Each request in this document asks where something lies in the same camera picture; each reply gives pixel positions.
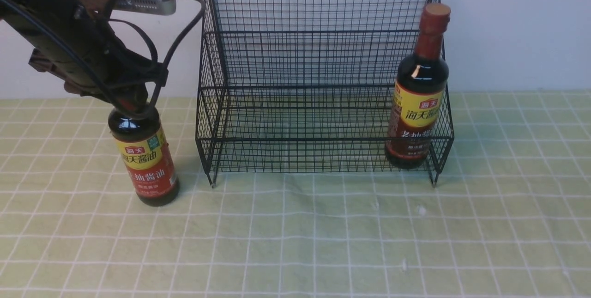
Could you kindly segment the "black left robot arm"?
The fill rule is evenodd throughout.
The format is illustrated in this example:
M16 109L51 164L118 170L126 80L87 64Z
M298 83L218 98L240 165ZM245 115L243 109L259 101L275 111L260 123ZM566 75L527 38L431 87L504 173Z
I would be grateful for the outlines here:
M146 83L165 84L168 69L140 28L149 57L130 50L112 28L115 10L171 15L174 0L1 0L1 20L34 48L29 64L61 79L65 90L143 119L154 110Z

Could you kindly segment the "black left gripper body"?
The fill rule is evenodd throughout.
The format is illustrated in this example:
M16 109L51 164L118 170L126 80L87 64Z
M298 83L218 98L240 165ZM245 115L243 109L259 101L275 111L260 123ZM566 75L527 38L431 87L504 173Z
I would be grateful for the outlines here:
M156 102L161 87L167 81L168 70L164 63L158 62L154 43L140 28L130 24L148 46L150 59L108 42L99 47L98 55L93 55L93 50L87 55L80 55L53 29L14 1L1 0L1 3L29 23L32 31L45 37L56 50L61 50L67 62L81 70L81 75L89 79L91 87L98 90L91 96L112 104L125 116L152 116L156 113Z

